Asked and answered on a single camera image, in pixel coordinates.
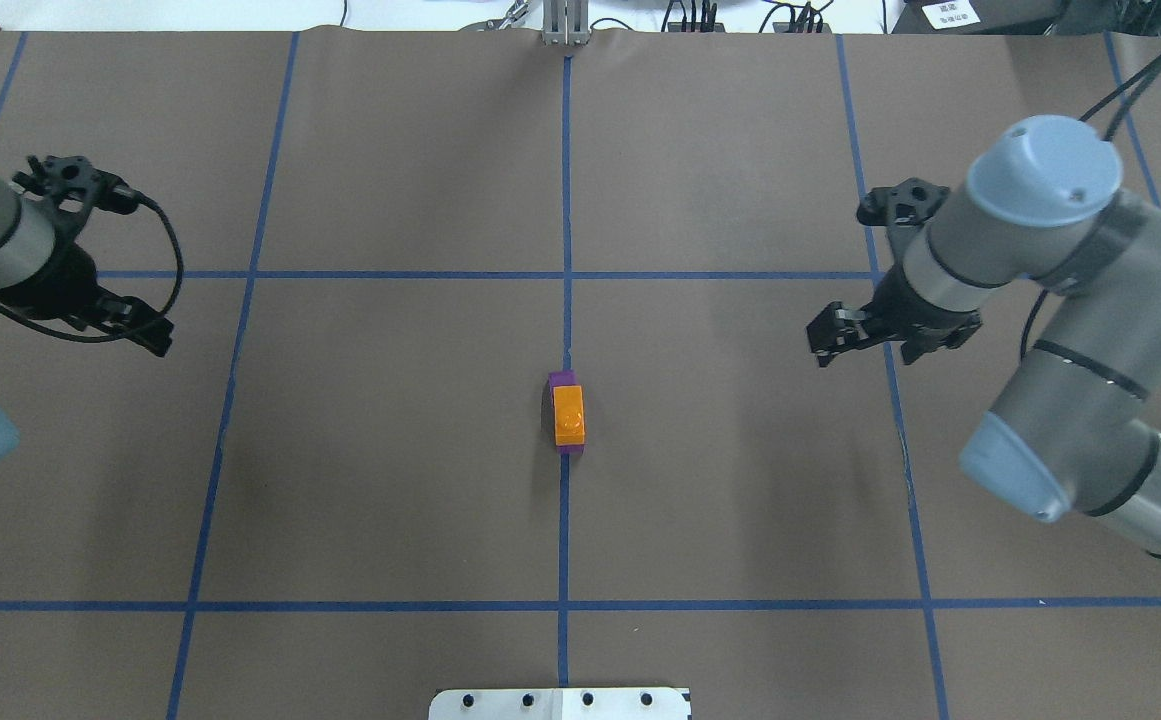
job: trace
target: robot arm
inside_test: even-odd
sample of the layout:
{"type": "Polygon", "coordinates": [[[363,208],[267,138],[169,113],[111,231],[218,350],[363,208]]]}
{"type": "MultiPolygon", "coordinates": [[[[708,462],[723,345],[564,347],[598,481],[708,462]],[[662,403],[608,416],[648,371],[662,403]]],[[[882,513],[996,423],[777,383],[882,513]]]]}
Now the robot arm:
{"type": "Polygon", "coordinates": [[[1161,559],[1161,433],[1137,419],[1161,382],[1161,210],[1119,190],[1111,143],[1074,118],[1011,127],[959,192],[908,181],[864,199],[899,261],[859,311],[808,325],[821,365],[903,341],[906,363],[958,347],[997,288],[1032,278],[1065,296],[993,402],[961,468],[1016,509],[1076,509],[1161,559]]]}
{"type": "MultiPolygon", "coordinates": [[[[167,319],[183,276],[176,237],[156,202],[132,190],[122,178],[92,168],[86,158],[30,158],[31,174],[16,182],[39,200],[21,195],[0,181],[0,314],[51,337],[78,343],[131,340],[152,354],[167,354],[173,325],[167,319]],[[62,209],[65,201],[75,211],[62,209]],[[120,297],[96,282],[96,265],[75,245],[91,211],[135,213],[149,206],[159,214],[176,251],[176,283],[160,311],[137,297],[120,297]],[[100,336],[72,336],[33,321],[60,319],[100,336]]],[[[16,427],[0,410],[0,456],[19,441],[16,427]]]]}

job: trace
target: sticker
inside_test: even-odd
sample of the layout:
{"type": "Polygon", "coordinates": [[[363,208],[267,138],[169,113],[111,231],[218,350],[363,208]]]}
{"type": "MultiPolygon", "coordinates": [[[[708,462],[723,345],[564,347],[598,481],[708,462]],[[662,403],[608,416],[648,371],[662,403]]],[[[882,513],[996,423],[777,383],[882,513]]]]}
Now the sticker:
{"type": "Polygon", "coordinates": [[[979,22],[976,8],[972,8],[969,0],[952,0],[950,3],[923,5],[922,12],[926,13],[926,20],[936,29],[964,27],[979,22]]]}

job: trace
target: metal bracket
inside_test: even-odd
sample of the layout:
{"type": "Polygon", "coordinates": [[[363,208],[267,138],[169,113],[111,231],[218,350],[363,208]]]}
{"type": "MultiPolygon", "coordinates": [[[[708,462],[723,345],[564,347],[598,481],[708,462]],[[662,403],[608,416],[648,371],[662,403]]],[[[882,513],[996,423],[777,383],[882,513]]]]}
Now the metal bracket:
{"type": "Polygon", "coordinates": [[[685,687],[548,687],[513,691],[444,691],[430,703],[430,720],[690,720],[685,687]]]}
{"type": "Polygon", "coordinates": [[[589,44],[589,0],[545,0],[546,45],[589,44]]]}

